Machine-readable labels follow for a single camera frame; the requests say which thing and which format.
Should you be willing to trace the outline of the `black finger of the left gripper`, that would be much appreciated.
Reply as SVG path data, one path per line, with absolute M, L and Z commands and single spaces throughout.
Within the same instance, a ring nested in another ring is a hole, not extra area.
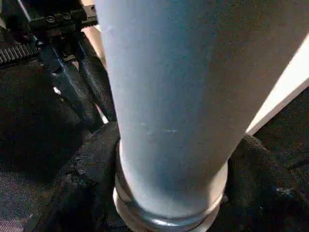
M 87 38 L 77 42 L 79 70 L 95 104 L 108 121 L 117 120 L 108 73 Z
M 101 127 L 101 116 L 73 62 L 66 61 L 52 43 L 41 48 L 40 57 L 53 85 L 79 116 L 83 125 L 88 130 L 98 130 Z

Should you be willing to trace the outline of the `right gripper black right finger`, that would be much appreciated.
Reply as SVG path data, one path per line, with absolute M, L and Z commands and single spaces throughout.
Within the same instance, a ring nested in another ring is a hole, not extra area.
M 228 180 L 211 232 L 307 232 L 309 201 L 261 142 L 244 135 L 228 161 Z

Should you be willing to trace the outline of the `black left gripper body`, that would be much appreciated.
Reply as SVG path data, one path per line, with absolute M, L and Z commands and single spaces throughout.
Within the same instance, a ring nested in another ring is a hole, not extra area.
M 82 63 L 98 64 L 82 29 L 98 24 L 94 5 L 80 0 L 2 0 L 0 18 L 19 45 L 2 48 L 2 64 L 18 63 L 49 44 L 60 57 L 75 56 Z

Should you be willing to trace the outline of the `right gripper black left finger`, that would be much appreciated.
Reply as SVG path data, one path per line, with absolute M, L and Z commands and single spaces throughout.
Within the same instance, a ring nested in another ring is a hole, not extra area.
M 93 133 L 60 169 L 41 210 L 31 218 L 33 232 L 107 232 L 114 206 L 117 122 Z

